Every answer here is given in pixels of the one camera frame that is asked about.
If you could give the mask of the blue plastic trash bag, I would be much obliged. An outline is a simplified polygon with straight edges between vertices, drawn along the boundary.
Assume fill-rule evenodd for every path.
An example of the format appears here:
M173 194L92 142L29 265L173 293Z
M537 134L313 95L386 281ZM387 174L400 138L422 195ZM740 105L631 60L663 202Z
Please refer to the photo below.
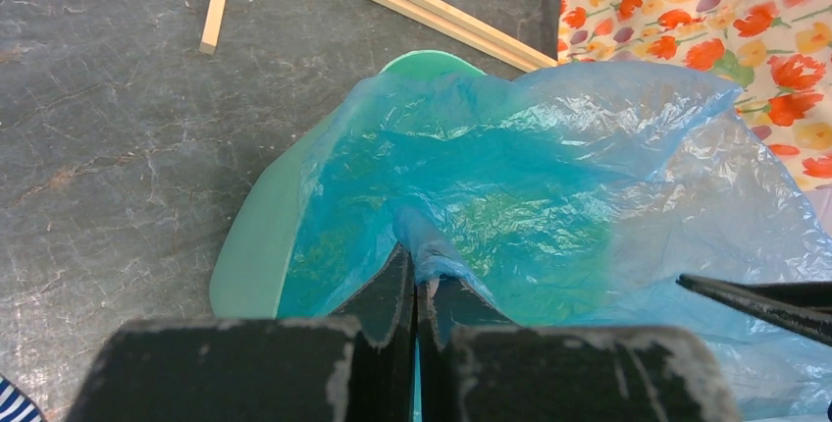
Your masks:
M418 281L465 279L523 325L687 329L746 419L822 420L828 346L676 282L831 277L831 238L741 94L645 62L365 79L302 164L277 313L329 313L401 242Z

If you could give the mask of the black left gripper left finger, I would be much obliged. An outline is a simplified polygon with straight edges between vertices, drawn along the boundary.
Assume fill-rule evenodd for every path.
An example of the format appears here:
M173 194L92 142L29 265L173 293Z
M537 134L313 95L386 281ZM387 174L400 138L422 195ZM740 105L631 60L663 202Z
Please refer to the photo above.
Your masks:
M132 321L102 347L72 421L408 421L413 263L323 317Z

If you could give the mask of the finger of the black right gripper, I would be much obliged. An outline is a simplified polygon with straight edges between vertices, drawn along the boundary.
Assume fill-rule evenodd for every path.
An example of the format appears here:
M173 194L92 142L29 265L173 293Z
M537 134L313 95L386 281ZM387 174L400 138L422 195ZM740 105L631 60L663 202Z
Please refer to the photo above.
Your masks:
M676 283L779 328L831 344L829 281L748 285L682 274Z

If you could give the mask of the green plastic trash bin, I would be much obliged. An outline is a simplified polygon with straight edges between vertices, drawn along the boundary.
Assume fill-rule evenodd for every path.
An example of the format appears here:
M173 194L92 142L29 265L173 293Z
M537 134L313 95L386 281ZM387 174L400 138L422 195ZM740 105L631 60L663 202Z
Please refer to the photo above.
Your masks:
M345 104L337 106L255 183L234 219L211 278L209 297L216 316L279 316L295 234L305 211L299 202L302 164L320 138L330 136L333 126L353 113ZM484 289L452 241L415 206L400 205L390 225L394 238L416 258L407 279L427 285L430 292L443 277Z

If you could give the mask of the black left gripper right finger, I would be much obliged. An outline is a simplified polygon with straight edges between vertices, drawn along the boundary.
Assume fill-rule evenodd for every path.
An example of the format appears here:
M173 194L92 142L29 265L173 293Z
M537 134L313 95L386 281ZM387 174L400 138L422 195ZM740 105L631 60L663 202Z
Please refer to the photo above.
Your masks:
M665 326L525 327L460 279L416 288L427 421L738 421L719 365Z

